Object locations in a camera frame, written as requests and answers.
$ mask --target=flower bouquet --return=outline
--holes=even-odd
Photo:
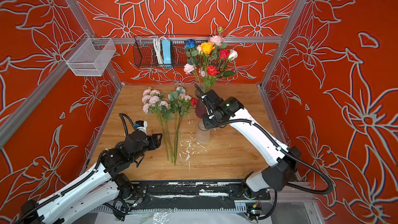
[[[208,42],[200,45],[195,44],[193,39],[185,41],[185,51],[188,56],[187,64],[184,66],[186,74],[193,74],[196,83],[201,86],[203,92],[209,91],[216,80],[228,78],[235,72],[228,70],[228,63],[237,58],[235,50],[227,50],[225,38],[221,35],[223,29],[217,29],[218,35],[209,38]],[[202,101],[198,102],[195,110],[196,116],[203,117],[206,107]]]
[[[172,111],[169,109],[169,104],[162,100],[164,95],[165,94],[160,93],[159,90],[152,90],[151,87],[145,89],[142,93],[142,103],[144,104],[142,110],[145,113],[155,114],[157,116],[160,126],[162,127],[163,138],[165,140],[166,147],[166,156],[167,160],[169,160],[169,149],[171,157],[173,158],[175,156],[173,153],[174,150],[171,147],[170,133],[167,124],[168,121],[173,120],[173,117],[171,116]]]
[[[170,101],[170,109],[171,112],[178,115],[178,123],[176,127],[176,134],[174,137],[174,150],[173,154],[174,157],[172,161],[174,161],[174,165],[177,162],[177,150],[178,150],[178,136],[180,133],[180,126],[182,119],[185,115],[188,114],[189,109],[191,106],[197,104],[196,99],[192,99],[191,96],[185,94],[186,91],[183,87],[177,87],[175,91],[169,91],[169,101]]]

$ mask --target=orange floral wallpaper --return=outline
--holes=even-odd
[[[83,32],[65,0],[0,0],[0,29],[1,125]],[[116,91],[107,72],[65,73],[0,149],[1,223],[78,176]]]
[[[397,0],[307,0],[266,86],[286,141],[333,180],[318,196],[326,223],[398,221],[397,9]]]
[[[281,35],[296,0],[77,0],[98,37],[143,34],[214,34],[226,36]],[[231,64],[232,83],[257,83],[276,44],[237,44],[239,57]],[[112,60],[122,82],[128,84],[189,83],[181,68],[147,69],[134,66],[131,45],[119,45]]]

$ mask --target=wooden tabletop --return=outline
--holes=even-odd
[[[150,85],[162,93],[174,91],[175,85]],[[183,85],[187,95],[195,95],[193,85]],[[161,133],[159,120],[153,114],[142,111],[142,92],[147,86],[125,85],[112,110],[111,116],[94,151],[90,167],[97,161],[100,152],[113,148],[117,142],[124,141],[124,129],[118,116],[126,113],[135,122],[148,122],[147,134]],[[263,107],[257,86],[254,84],[216,84],[213,89],[223,99],[237,98],[251,115],[272,135],[273,130]],[[180,127],[177,165],[166,158],[164,143],[155,151],[148,151],[138,168],[133,163],[123,171],[130,180],[168,180],[168,179],[235,179],[244,178],[248,173],[267,167],[264,158],[240,132],[227,126],[210,130],[207,143],[198,143],[195,138],[199,118],[195,109],[184,117]],[[129,132],[132,127],[127,124]],[[170,136],[174,143],[175,122],[169,122]]]

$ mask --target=yellow rose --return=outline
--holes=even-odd
[[[206,55],[210,54],[210,52],[216,48],[211,42],[204,42],[200,46],[202,47],[202,52]]]

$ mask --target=white cable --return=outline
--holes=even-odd
[[[160,51],[160,40],[161,39],[166,39],[166,37],[161,37],[161,38],[154,37],[153,38],[153,48],[155,49],[156,57],[158,58],[158,63],[159,64],[164,64],[162,53]]]

